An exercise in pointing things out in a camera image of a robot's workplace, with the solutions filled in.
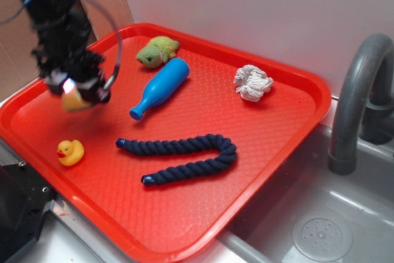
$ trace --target blue plastic bottle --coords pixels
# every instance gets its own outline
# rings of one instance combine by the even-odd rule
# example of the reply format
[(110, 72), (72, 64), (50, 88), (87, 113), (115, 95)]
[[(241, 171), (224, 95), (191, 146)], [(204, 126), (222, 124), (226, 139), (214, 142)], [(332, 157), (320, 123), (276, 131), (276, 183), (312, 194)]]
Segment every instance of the blue plastic bottle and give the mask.
[(171, 59), (158, 74), (152, 78), (143, 90), (141, 102), (130, 109), (130, 115), (140, 120), (150, 107), (164, 103), (186, 80), (190, 73), (189, 66), (180, 58)]

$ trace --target sink drain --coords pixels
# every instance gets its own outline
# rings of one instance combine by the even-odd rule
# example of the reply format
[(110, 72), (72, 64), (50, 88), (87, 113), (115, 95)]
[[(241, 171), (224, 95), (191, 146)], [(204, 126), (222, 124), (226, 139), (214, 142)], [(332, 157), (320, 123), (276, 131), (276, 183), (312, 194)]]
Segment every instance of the sink drain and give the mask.
[(304, 256), (317, 262), (338, 260), (352, 246), (352, 232), (345, 221), (322, 211), (302, 216), (293, 226), (292, 239)]

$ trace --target white wall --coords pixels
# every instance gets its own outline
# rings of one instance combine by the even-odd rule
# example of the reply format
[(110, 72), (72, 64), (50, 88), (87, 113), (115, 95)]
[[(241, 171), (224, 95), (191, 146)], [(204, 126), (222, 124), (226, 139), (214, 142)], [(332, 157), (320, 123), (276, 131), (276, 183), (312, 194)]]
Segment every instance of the white wall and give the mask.
[(394, 0), (127, 0), (150, 22), (314, 72), (339, 95), (362, 41), (394, 38)]

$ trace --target brown wall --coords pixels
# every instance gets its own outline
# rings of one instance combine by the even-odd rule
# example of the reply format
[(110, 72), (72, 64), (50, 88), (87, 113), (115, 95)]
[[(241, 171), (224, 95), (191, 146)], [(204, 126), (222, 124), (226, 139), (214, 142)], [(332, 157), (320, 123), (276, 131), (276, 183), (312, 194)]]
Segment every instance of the brown wall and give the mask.
[[(20, 0), (0, 0), (0, 19), (12, 15), (21, 5)], [(38, 76), (36, 61), (30, 55), (36, 45), (36, 33), (30, 29), (25, 11), (0, 25), (0, 101)]]
[[(97, 0), (111, 13), (118, 26), (133, 23), (126, 0)], [(97, 38), (112, 31), (100, 12), (82, 0)], [(0, 0), (0, 19), (12, 15), (22, 5), (20, 0)], [(0, 25), (0, 101), (8, 98), (38, 76), (35, 59), (30, 55), (37, 45), (30, 19), (22, 12), (15, 20)]]

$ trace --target white rag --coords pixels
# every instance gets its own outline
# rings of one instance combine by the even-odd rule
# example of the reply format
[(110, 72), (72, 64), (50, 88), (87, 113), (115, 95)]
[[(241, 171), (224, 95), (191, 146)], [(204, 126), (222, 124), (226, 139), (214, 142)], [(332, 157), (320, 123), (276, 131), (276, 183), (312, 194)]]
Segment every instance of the white rag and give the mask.
[(238, 86), (236, 92), (244, 100), (258, 102), (265, 92), (271, 90), (273, 79), (266, 72), (253, 65), (245, 65), (238, 69), (234, 83)]

